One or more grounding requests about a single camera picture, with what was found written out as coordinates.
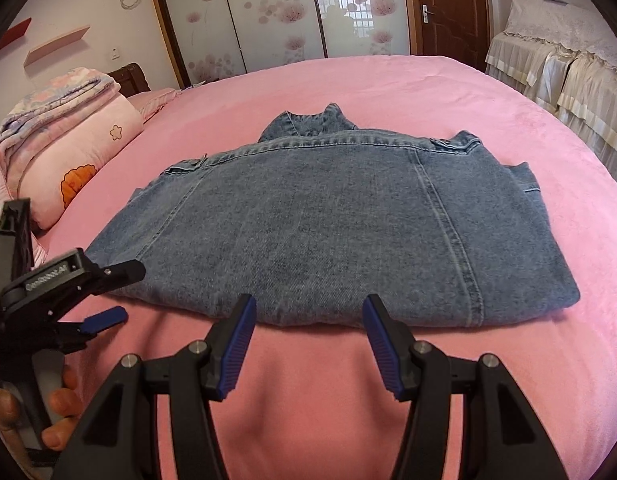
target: star embroidery on pillow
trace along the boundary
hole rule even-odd
[[[112,140],[122,140],[122,129],[115,124],[112,127],[112,130],[109,132],[111,134]]]

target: pink pillow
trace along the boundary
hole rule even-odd
[[[163,88],[152,92],[140,92],[131,95],[128,100],[140,112],[144,123],[154,116],[165,105],[175,99],[180,92],[174,88]]]
[[[49,229],[83,186],[144,129],[140,113],[118,94],[56,139],[28,165],[19,196],[31,198],[31,216]]]

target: human hand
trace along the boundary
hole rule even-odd
[[[66,447],[77,425],[77,418],[83,410],[82,401],[74,391],[77,388],[77,374],[72,368],[66,366],[62,373],[62,380],[64,388],[50,394],[48,405],[64,418],[42,433],[42,441],[54,451],[62,451]],[[21,407],[18,400],[9,391],[0,388],[0,432],[15,459],[34,474],[26,447],[16,429],[20,415]]]

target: finger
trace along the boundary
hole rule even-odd
[[[54,451],[62,451],[77,426],[75,417],[63,418],[42,432],[42,441]]]
[[[19,418],[19,402],[9,391],[0,388],[0,429],[9,429]]]
[[[82,413],[82,401],[73,390],[60,388],[48,398],[50,408],[61,416],[74,416]]]
[[[62,380],[64,381],[64,386],[70,388],[71,390],[75,390],[77,388],[77,384],[79,381],[77,380],[77,374],[70,366],[64,366],[64,371],[62,372]]]

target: door handle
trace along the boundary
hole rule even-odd
[[[430,10],[428,10],[428,6],[426,6],[426,5],[422,5],[421,6],[421,12],[424,15],[424,23],[428,23],[428,16],[429,16],[429,14],[432,14],[433,16],[435,16],[435,13],[431,12]]]

